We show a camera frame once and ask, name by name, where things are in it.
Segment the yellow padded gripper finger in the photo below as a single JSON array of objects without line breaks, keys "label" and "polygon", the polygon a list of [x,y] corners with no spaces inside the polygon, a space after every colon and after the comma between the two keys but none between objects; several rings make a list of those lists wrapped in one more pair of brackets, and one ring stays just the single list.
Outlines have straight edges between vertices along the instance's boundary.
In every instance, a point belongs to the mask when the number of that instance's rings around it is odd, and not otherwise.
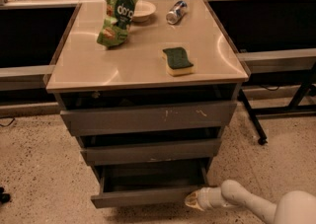
[{"label": "yellow padded gripper finger", "polygon": [[203,211],[203,208],[200,206],[200,204],[198,202],[198,196],[199,196],[199,191],[198,190],[195,190],[195,191],[191,192],[185,198],[185,205],[187,207]]}]

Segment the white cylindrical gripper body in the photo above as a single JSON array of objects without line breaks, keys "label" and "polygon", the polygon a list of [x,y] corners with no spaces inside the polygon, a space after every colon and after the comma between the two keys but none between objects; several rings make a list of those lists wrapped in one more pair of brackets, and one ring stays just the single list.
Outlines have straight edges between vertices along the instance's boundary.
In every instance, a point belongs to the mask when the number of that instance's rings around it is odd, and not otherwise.
[{"label": "white cylindrical gripper body", "polygon": [[201,188],[197,193],[197,203],[202,210],[229,206],[229,202],[223,197],[220,187]]}]

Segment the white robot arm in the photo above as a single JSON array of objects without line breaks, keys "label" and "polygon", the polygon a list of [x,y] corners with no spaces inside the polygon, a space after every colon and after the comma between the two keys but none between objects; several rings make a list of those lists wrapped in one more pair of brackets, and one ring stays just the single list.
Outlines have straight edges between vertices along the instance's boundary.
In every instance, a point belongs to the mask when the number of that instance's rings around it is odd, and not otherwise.
[{"label": "white robot arm", "polygon": [[215,208],[245,207],[265,224],[316,224],[316,196],[302,190],[286,193],[278,203],[250,193],[233,180],[220,187],[202,187],[191,192],[185,205],[206,211]]}]

